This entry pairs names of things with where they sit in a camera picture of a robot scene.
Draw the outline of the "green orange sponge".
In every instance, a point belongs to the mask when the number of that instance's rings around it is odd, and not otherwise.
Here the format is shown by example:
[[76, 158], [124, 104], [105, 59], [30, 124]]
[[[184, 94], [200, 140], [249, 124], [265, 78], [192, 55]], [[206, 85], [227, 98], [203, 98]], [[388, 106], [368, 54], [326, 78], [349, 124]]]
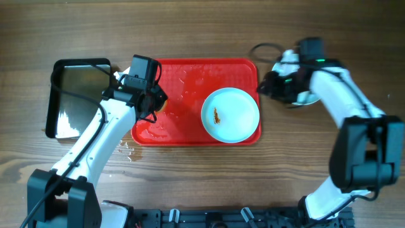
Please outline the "green orange sponge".
[[161, 112], [163, 112], [163, 111], [165, 110], [167, 104], [168, 104], [168, 101], [165, 101], [165, 102], [163, 103], [163, 105], [160, 107], [160, 109], [159, 109], [159, 110], [156, 110], [155, 112], [156, 112], [156, 113], [161, 113]]

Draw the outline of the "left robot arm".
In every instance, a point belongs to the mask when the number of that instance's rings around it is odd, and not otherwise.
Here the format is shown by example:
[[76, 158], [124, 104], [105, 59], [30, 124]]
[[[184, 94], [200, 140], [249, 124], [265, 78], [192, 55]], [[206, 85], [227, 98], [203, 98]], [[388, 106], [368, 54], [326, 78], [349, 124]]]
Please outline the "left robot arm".
[[154, 116], [166, 99], [158, 85], [109, 88], [69, 152], [49, 171], [37, 169], [29, 177], [22, 227], [134, 227], [134, 209], [114, 201], [100, 203], [96, 186], [122, 137], [137, 121]]

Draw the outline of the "white plate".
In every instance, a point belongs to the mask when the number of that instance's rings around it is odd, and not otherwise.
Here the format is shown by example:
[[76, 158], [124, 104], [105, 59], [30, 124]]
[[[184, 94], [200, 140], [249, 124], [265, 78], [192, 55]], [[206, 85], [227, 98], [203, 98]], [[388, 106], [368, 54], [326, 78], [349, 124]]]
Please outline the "white plate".
[[282, 53], [272, 68], [274, 72], [278, 73], [277, 79], [281, 80], [281, 89], [285, 92], [285, 98], [282, 98], [282, 100], [296, 107], [311, 105], [319, 100], [309, 90], [300, 91], [292, 88], [293, 83], [297, 82], [297, 73], [300, 66], [295, 62], [298, 61], [299, 55], [295, 54], [292, 49], [288, 49]]
[[240, 143], [259, 126], [259, 108], [247, 92], [225, 87], [212, 92], [201, 108], [205, 131], [222, 143]]

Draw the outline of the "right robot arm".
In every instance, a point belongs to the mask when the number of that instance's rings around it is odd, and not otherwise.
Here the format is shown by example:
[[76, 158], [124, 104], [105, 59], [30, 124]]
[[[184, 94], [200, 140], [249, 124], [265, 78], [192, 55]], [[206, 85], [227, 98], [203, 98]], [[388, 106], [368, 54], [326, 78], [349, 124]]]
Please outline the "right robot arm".
[[329, 177], [299, 202], [301, 224], [332, 220], [357, 200], [375, 201], [381, 188], [398, 180], [404, 122], [373, 105], [338, 60], [277, 61], [257, 92], [287, 104], [309, 92], [323, 103], [339, 129]]

